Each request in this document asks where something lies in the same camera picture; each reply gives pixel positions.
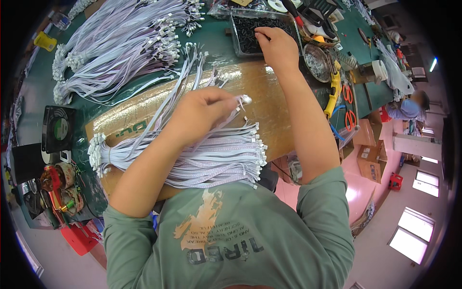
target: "hand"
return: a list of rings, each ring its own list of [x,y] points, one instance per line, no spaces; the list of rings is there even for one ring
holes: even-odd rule
[[[190,91],[180,100],[162,133],[182,147],[191,145],[225,121],[236,107],[235,97],[224,89],[206,87]]]
[[[298,70],[298,46],[290,35],[277,27],[257,27],[255,31],[265,61],[276,74]]]

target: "orange scissors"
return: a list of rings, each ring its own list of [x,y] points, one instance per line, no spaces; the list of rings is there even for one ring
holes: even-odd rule
[[[345,113],[345,128],[347,131],[352,131],[352,129],[356,126],[356,116],[354,115],[352,110],[348,110]]]
[[[351,92],[350,86],[347,84],[344,84],[342,92],[343,92],[343,99],[347,101],[349,104],[351,104],[353,102],[353,94]]]

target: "red stool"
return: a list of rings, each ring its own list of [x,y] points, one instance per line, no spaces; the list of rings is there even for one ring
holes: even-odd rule
[[[390,190],[399,191],[401,189],[402,182],[403,182],[403,177],[393,172],[391,173],[391,176],[390,176],[390,182],[388,183],[388,188]]]
[[[382,106],[382,109],[380,110],[380,119],[382,120],[382,123],[386,123],[391,120],[391,117],[388,116],[388,113],[385,110],[385,106]]]
[[[84,226],[82,229],[75,225],[71,225],[70,229],[66,226],[61,229],[61,234],[69,245],[71,245],[72,249],[80,256],[87,254],[98,244],[98,241],[93,239],[93,237],[96,238],[96,234],[90,231],[87,226]]]

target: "yellow glue gun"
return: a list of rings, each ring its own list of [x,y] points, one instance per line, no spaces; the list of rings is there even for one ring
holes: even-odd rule
[[[335,68],[337,68],[337,64],[339,64],[337,61],[335,61]],[[327,116],[327,118],[330,118],[332,116],[332,112],[334,111],[335,104],[337,103],[337,98],[340,95],[340,92],[342,90],[342,83],[340,81],[340,72],[337,69],[335,72],[332,69],[330,73],[330,94],[329,94],[329,102],[327,103],[326,109],[324,110],[324,114]]]

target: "black fan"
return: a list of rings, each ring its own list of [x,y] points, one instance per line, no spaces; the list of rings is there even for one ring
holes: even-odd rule
[[[30,218],[34,220],[43,212],[42,204],[40,204],[40,193],[34,194],[30,191],[25,193],[23,198],[24,204],[29,211]]]
[[[42,151],[47,154],[71,150],[76,110],[60,106],[45,106],[42,127]]]

